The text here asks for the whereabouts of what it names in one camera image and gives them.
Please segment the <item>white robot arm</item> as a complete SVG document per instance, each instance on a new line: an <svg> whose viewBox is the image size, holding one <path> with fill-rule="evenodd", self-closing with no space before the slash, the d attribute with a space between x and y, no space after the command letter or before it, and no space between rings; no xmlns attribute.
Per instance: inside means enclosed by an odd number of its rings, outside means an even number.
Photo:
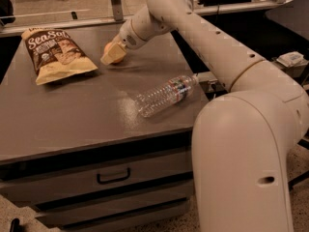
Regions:
<svg viewBox="0 0 309 232"><path fill-rule="evenodd" d="M309 97L291 77L195 14L189 0L146 0L101 59L176 30L225 88L200 111L192 164L201 232L294 232L288 152L309 128Z"/></svg>

